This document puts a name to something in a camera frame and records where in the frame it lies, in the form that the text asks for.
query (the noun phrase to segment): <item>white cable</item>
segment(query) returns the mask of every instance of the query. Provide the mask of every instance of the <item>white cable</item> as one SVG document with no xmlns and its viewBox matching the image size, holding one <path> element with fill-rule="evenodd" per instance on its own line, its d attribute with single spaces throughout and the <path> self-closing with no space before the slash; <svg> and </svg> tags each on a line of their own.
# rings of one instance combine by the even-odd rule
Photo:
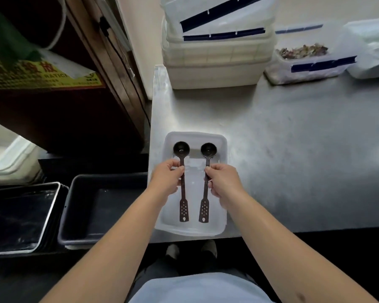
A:
<svg viewBox="0 0 379 303">
<path fill-rule="evenodd" d="M 62 20 L 59 29 L 53 38 L 52 42 L 45 48 L 46 50 L 51 50 L 58 42 L 59 38 L 62 35 L 63 29 L 65 28 L 66 23 L 66 0 L 58 0 L 62 6 Z"/>
</svg>

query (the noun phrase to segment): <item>black measuring spoon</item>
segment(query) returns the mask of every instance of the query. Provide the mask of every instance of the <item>black measuring spoon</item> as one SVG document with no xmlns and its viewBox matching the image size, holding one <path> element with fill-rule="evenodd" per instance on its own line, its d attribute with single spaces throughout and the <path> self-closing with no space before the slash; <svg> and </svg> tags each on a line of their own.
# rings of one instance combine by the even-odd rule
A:
<svg viewBox="0 0 379 303">
<path fill-rule="evenodd" d="M 190 146 L 184 141 L 179 141 L 174 145 L 173 152 L 180 159 L 180 166 L 183 166 L 184 158 L 190 153 Z M 181 176 L 180 222 L 188 222 L 190 219 L 188 215 L 188 201 L 185 198 L 184 174 Z"/>
<path fill-rule="evenodd" d="M 213 143 L 205 143 L 201 147 L 201 154 L 207 160 L 207 166 L 211 164 L 211 158 L 214 157 L 217 153 L 217 148 Z M 209 177 L 205 173 L 205 183 L 204 183 L 204 197 L 201 201 L 201 208 L 199 209 L 199 219 L 201 223 L 209 222 L 209 200 L 208 200 L 208 182 Z"/>
</svg>

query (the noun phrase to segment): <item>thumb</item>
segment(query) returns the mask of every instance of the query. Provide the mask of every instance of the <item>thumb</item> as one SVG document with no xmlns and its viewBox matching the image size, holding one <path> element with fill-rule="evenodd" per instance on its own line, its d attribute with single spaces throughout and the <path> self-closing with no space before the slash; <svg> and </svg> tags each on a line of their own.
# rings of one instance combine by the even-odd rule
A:
<svg viewBox="0 0 379 303">
<path fill-rule="evenodd" d="M 184 171 L 185 171 L 185 166 L 180 166 L 177 169 L 173 170 L 172 172 L 177 178 L 180 178 L 182 174 L 184 173 Z"/>
<path fill-rule="evenodd" d="M 215 170 L 209 166 L 205 167 L 205 173 L 211 178 L 213 179 L 215 176 L 216 176 L 216 173 L 218 172 L 218 170 Z"/>
</svg>

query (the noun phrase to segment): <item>black tray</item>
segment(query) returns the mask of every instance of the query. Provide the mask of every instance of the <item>black tray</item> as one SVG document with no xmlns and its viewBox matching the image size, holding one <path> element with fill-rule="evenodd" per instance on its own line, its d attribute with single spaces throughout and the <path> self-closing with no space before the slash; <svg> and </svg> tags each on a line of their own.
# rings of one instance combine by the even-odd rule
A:
<svg viewBox="0 0 379 303">
<path fill-rule="evenodd" d="M 50 252 L 67 192 L 57 182 L 0 189 L 0 256 Z"/>
<path fill-rule="evenodd" d="M 146 187 L 147 173 L 76 176 L 63 209 L 59 244 L 95 244 Z"/>
</svg>

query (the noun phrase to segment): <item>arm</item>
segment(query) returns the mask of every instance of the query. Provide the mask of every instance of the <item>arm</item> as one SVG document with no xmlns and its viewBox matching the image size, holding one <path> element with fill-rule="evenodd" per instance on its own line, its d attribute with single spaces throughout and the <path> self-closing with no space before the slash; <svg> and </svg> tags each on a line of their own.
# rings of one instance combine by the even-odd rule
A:
<svg viewBox="0 0 379 303">
<path fill-rule="evenodd" d="M 310 248 L 243 189 L 234 167 L 205 169 L 258 265 L 282 302 L 377 302 L 367 291 Z"/>
<path fill-rule="evenodd" d="M 48 292 L 42 303 L 123 302 L 145 253 L 157 217 L 177 191 L 184 167 L 170 159 L 158 165 L 148 188 L 118 222 Z"/>
</svg>

